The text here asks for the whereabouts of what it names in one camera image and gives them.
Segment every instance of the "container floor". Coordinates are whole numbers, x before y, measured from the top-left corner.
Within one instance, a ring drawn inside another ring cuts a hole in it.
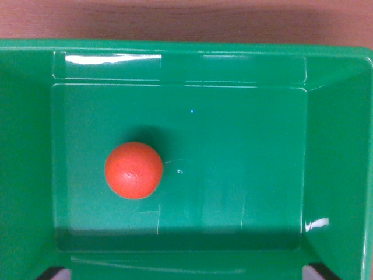
[[[319,259],[307,250],[144,254],[60,254],[72,280],[279,279],[301,280],[303,265]]]
[[[55,85],[54,219],[64,251],[299,246],[307,96],[249,86]],[[128,141],[160,154],[156,192],[127,200],[104,178]]]

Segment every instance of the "wooden table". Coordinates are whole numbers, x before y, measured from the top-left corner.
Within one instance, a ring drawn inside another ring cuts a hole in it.
[[[1,0],[0,38],[296,43],[373,49],[373,0]]]

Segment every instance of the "plastic container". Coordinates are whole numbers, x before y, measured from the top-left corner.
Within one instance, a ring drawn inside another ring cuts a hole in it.
[[[0,41],[0,279],[370,278],[372,52]],[[104,178],[128,141],[156,192]]]

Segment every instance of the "red ball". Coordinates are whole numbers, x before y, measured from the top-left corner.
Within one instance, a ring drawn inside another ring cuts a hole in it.
[[[128,142],[116,147],[105,163],[105,177],[110,188],[131,200],[148,197],[159,185],[163,163],[148,145]]]

